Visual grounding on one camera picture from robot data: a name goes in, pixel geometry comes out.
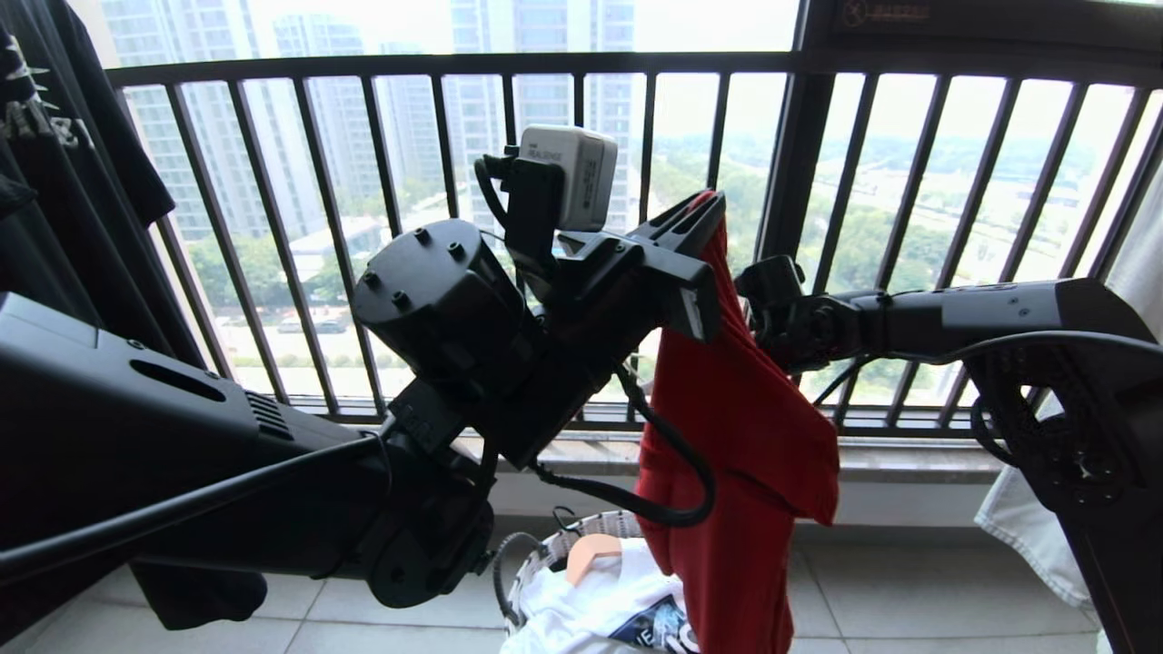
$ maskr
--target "metal railing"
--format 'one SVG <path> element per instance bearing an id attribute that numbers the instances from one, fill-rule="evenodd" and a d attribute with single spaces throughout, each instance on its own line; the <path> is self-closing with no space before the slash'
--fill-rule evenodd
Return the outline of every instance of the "metal railing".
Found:
<path id="1" fill-rule="evenodd" d="M 1072 84 L 1065 109 L 1058 121 L 1057 130 L 1050 144 L 1049 152 L 1042 165 L 1041 173 L 1034 186 L 1032 198 L 1026 209 L 1013 244 L 1009 248 L 1005 265 L 998 282 L 1012 280 L 1021 264 L 1022 257 L 1039 223 L 1042 208 L 1050 193 L 1058 166 L 1062 163 L 1066 145 L 1070 143 L 1079 111 L 1092 84 L 1120 84 L 1134 87 L 1134 94 L 1121 127 L 1114 141 L 1114 147 L 1103 168 L 1098 189 L 1086 207 L 1077 234 L 1065 256 L 1062 266 L 1063 277 L 1078 273 L 1083 253 L 1094 239 L 1101 239 L 1099 255 L 1087 275 L 1103 278 L 1110 271 L 1111 262 L 1118 253 L 1121 241 L 1142 202 L 1147 182 L 1158 169 L 1161 157 L 1160 138 L 1163 135 L 1163 112 L 1150 129 L 1147 147 L 1142 157 L 1128 162 L 1127 154 L 1130 140 L 1142 121 L 1148 95 L 1163 86 L 1160 71 L 1154 66 L 1140 65 L 1140 62 L 1098 62 L 1070 57 L 1047 57 L 1037 52 L 1008 51 L 997 48 L 979 52 L 956 52 L 930 50 L 919 54 L 915 48 L 890 50 L 859 50 L 849 48 L 808 48 L 793 52 L 763 54 L 537 54 L 537 55 L 455 55 L 455 56 L 366 56 L 334 58 L 300 59 L 256 59 L 236 62 L 207 62 L 163 66 L 144 66 L 134 69 L 109 70 L 108 77 L 113 86 L 126 90 L 160 85 L 164 86 L 173 109 L 181 141 L 190 158 L 198 189 L 208 213 L 214 236 L 222 251 L 229 273 L 229 279 L 243 308 L 250 333 L 258 347 L 259 357 L 273 389 L 276 399 L 287 401 L 287 393 L 280 383 L 274 367 L 274 357 L 263 333 L 262 324 L 255 303 L 248 291 L 247 282 L 237 254 L 230 240 L 229 229 L 217 204 L 212 176 L 202 155 L 195 130 L 191 122 L 190 109 L 186 106 L 181 86 L 192 83 L 226 83 L 234 106 L 237 122 L 242 131 L 245 151 L 254 170 L 263 208 L 266 213 L 271 235 L 274 240 L 279 261 L 286 273 L 288 290 L 294 308 L 302 324 L 311 360 L 319 377 L 322 394 L 298 404 L 308 406 L 328 417 L 352 420 L 373 421 L 384 414 L 384 398 L 378 378 L 374 357 L 372 356 L 369 333 L 357 328 L 356 335 L 363 364 L 368 371 L 368 382 L 372 391 L 370 401 L 344 401 L 336 397 L 329 379 L 327 362 L 319 342 L 319 335 L 308 313 L 307 296 L 295 273 L 295 262 L 291 254 L 287 232 L 274 201 L 270 172 L 262 152 L 256 133 L 254 116 L 247 102 L 244 81 L 259 79 L 290 79 L 294 86 L 298 111 L 302 119 L 308 151 L 314 175 L 319 185 L 327 225 L 334 242 L 336 257 L 340 262 L 343 287 L 351 297 L 356 282 L 348 262 L 347 243 L 343 237 L 340 212 L 335 191 L 331 185 L 328 162 L 323 155 L 323 144 L 316 120 L 317 111 L 313 106 L 312 95 L 307 92 L 307 80 L 326 77 L 356 77 L 362 83 L 369 126 L 371 128 L 376 162 L 383 187 L 384 205 L 392 236 L 401 232 L 400 206 L 397 200 L 395 185 L 387 156 L 384 128 L 380 118 L 379 100 L 374 91 L 374 81 L 381 77 L 426 76 L 431 83 L 431 99 L 436 113 L 436 129 L 440 142 L 440 155 L 443 168 L 443 182 L 447 192 L 449 215 L 457 218 L 461 212 L 457 205 L 456 180 L 449 136 L 448 108 L 443 90 L 445 76 L 497 76 L 501 81 L 505 133 L 509 142 L 516 141 L 516 121 L 514 116 L 514 76 L 522 74 L 568 74 L 573 80 L 573 116 L 577 125 L 584 122 L 585 79 L 586 76 L 602 73 L 642 73 L 645 76 L 645 108 L 642 123 L 642 159 L 641 159 L 641 198 L 638 220 L 647 219 L 649 197 L 651 156 L 654 148 L 654 119 L 657 81 L 659 74 L 666 73 L 714 73 L 719 78 L 714 118 L 711 126 L 711 151 L 706 183 L 714 186 L 718 182 L 720 158 L 723 148 L 723 134 L 728 108 L 728 95 L 733 74 L 766 72 L 787 73 L 787 86 L 784 98 L 783 115 L 779 131 L 773 144 L 771 172 L 768 178 L 768 201 L 757 239 L 756 256 L 773 254 L 795 254 L 800 234 L 804 228 L 802 207 L 807 204 L 814 175 L 814 162 L 820 151 L 823 137 L 823 126 L 828 114 L 832 97 L 832 85 L 835 76 L 842 72 L 864 74 L 863 90 L 859 95 L 851 136 L 847 147 L 844 164 L 841 171 L 835 200 L 830 212 L 830 221 L 823 237 L 819 268 L 814 277 L 814 292 L 823 292 L 828 287 L 829 273 L 833 270 L 841 229 L 848 209 L 852 185 L 857 172 L 857 163 L 869 129 L 872 104 L 876 98 L 878 81 L 884 73 L 923 73 L 935 76 L 933 94 L 929 99 L 926 119 L 921 127 L 920 138 L 912 165 L 905 183 L 905 191 L 892 222 L 890 237 L 884 256 L 876 275 L 877 285 L 886 287 L 898 263 L 901 247 L 909 225 L 922 176 L 928 164 L 937 125 L 941 120 L 951 80 L 956 76 L 987 76 L 1005 79 L 1005 87 L 997 108 L 996 116 L 984 150 L 977 165 L 968 199 L 961 218 L 952 233 L 950 247 L 944 256 L 943 265 L 936 276 L 936 286 L 946 287 L 954 282 L 955 272 L 970 240 L 977 213 L 980 209 L 985 190 L 990 183 L 1001 143 L 1006 137 L 1011 116 L 1018 100 L 1018 92 L 1026 79 L 1055 79 Z M 1115 177 L 1125 166 L 1133 165 L 1132 183 L 1121 199 L 1110 229 L 1096 234 L 1099 216 L 1111 198 L 1111 187 Z M 207 307 L 201 305 L 197 292 L 191 264 L 183 255 L 179 236 L 165 220 L 159 222 L 160 235 L 166 251 L 173 261 L 179 277 L 181 292 L 188 300 L 194 314 L 197 327 L 207 344 L 214 365 L 223 375 L 229 375 L 226 354 L 217 342 Z M 862 406 L 852 404 L 852 390 L 856 385 L 854 376 L 840 392 L 835 404 L 829 405 L 834 419 L 843 425 L 843 431 L 851 435 L 918 435 L 918 436 L 964 436 L 968 421 L 964 410 L 958 407 L 959 398 L 965 390 L 968 377 L 964 371 L 957 377 L 951 392 L 941 406 L 909 406 L 907 397 L 916 378 L 919 367 L 908 364 L 896 390 L 893 400 L 886 406 Z M 641 422 L 633 411 L 621 404 L 595 404 L 586 407 L 583 415 L 571 425 L 578 434 L 590 432 L 634 432 Z"/>

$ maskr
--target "red cloth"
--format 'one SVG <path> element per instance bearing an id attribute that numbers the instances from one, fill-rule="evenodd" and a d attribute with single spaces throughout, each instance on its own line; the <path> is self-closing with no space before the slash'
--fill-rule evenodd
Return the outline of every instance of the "red cloth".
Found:
<path id="1" fill-rule="evenodd" d="M 663 571 L 683 580 L 704 654 L 784 654 L 791 647 L 787 553 L 797 517 L 830 525 L 839 495 L 836 432 L 755 344 L 727 268 L 720 225 L 702 253 L 722 324 L 707 344 L 664 330 L 651 403 L 714 470 L 718 498 L 700 525 L 640 520 Z M 638 495 L 697 505 L 693 470 L 651 428 Z"/>

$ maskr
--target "laundry basket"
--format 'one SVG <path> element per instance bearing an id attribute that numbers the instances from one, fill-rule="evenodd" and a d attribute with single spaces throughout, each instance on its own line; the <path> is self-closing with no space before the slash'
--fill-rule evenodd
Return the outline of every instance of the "laundry basket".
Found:
<path id="1" fill-rule="evenodd" d="M 561 570 L 565 568 L 570 549 L 573 543 L 584 535 L 609 534 L 618 538 L 642 538 L 642 528 L 638 520 L 629 511 L 607 511 L 583 518 L 569 525 L 545 540 L 537 540 L 536 536 L 523 532 L 508 535 L 501 541 L 493 560 L 493 590 L 497 593 L 497 604 L 505 617 L 505 631 L 508 635 L 515 634 L 525 626 L 528 616 L 521 609 L 521 589 L 525 588 L 533 576 L 542 568 Z M 509 587 L 508 595 L 505 595 L 504 582 L 501 580 L 501 563 L 505 560 L 505 552 L 514 547 L 518 542 L 533 546 L 535 549 L 526 557 L 525 563 L 516 571 L 516 578 Z"/>

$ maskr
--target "wooden hanger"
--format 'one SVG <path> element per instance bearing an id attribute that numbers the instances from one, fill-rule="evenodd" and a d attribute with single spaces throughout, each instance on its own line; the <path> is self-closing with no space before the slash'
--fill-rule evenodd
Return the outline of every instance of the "wooden hanger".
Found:
<path id="1" fill-rule="evenodd" d="M 599 556 L 621 556 L 622 541 L 609 534 L 590 534 L 578 539 L 565 561 L 565 581 L 576 587 Z"/>

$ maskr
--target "tiled floor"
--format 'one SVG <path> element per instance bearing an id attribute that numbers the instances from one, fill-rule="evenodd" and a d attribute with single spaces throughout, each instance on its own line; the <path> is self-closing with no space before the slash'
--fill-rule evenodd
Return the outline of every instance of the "tiled floor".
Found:
<path id="1" fill-rule="evenodd" d="M 28 654 L 491 653 L 504 639 L 488 577 L 392 611 L 362 582 L 269 576 L 245 623 L 166 632 L 133 577 L 114 573 Z M 1091 654 L 1096 624 L 1053 596 L 1000 545 L 807 545 L 790 573 L 793 654 Z M 0 648 L 0 654 L 15 654 Z"/>

